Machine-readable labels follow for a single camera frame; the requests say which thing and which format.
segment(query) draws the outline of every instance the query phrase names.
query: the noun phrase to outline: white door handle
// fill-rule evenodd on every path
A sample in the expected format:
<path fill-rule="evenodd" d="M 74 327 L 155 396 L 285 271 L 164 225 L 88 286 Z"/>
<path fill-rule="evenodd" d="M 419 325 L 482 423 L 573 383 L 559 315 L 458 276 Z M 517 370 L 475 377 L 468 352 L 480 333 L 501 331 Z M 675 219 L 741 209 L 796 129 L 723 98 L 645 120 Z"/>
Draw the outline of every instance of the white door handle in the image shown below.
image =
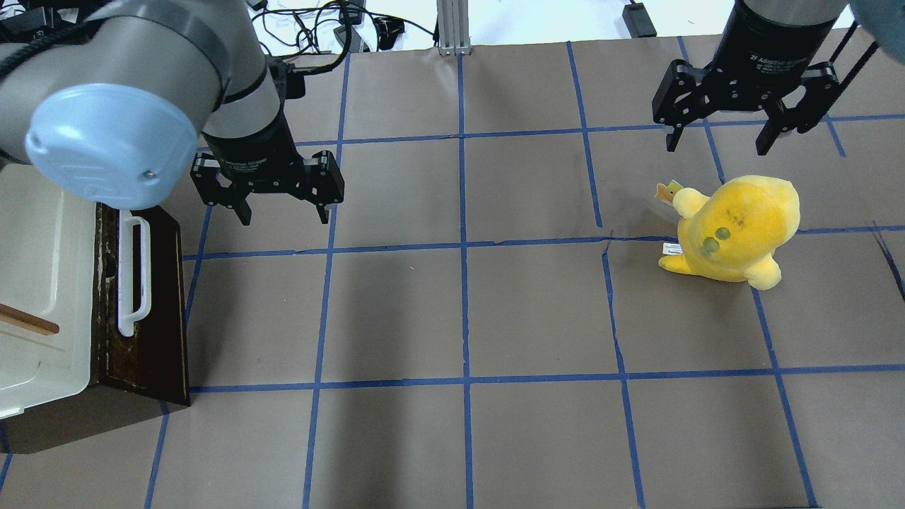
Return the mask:
<path fill-rule="evenodd" d="M 132 253 L 132 228 L 138 226 L 141 247 L 141 305 L 132 311 L 135 254 Z M 119 332 L 126 337 L 135 334 L 135 322 L 151 312 L 151 225 L 144 217 L 133 216 L 128 210 L 119 211 L 119 269 L 118 269 L 118 310 Z"/>

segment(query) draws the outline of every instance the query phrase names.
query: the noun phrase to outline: yellow stuffed toy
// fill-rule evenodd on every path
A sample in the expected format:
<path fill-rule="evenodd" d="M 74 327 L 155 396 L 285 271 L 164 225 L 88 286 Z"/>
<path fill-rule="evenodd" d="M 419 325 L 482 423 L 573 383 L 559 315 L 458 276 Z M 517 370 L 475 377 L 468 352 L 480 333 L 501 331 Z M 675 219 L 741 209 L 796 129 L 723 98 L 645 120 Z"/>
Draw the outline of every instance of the yellow stuffed toy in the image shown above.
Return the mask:
<path fill-rule="evenodd" d="M 749 175 L 730 180 L 706 197 L 673 181 L 658 184 L 657 197 L 682 217 L 682 254 L 664 256 L 660 267 L 719 281 L 748 281 L 758 290 L 779 283 L 773 253 L 792 238 L 801 219 L 791 182 Z"/>

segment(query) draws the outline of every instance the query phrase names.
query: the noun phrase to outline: green spot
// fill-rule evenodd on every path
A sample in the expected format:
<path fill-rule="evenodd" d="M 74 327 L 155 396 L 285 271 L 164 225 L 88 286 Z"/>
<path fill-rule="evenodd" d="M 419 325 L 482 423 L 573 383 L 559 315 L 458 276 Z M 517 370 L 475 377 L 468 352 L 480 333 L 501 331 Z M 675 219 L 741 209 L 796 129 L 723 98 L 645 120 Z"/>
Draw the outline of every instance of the green spot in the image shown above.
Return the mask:
<path fill-rule="evenodd" d="M 708 253 L 714 253 L 719 250 L 719 242 L 717 239 L 709 236 L 704 239 L 704 250 Z"/>

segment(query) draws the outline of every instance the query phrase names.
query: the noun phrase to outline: toy label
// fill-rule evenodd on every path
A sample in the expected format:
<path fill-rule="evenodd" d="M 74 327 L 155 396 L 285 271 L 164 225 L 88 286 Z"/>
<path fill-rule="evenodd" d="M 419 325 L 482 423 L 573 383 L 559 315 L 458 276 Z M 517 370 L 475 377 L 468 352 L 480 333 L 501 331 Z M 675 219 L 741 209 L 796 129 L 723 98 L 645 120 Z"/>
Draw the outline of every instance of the toy label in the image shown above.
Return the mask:
<path fill-rule="evenodd" d="M 663 254 L 664 255 L 681 255 L 681 245 L 673 244 L 672 242 L 664 242 L 663 243 Z"/>

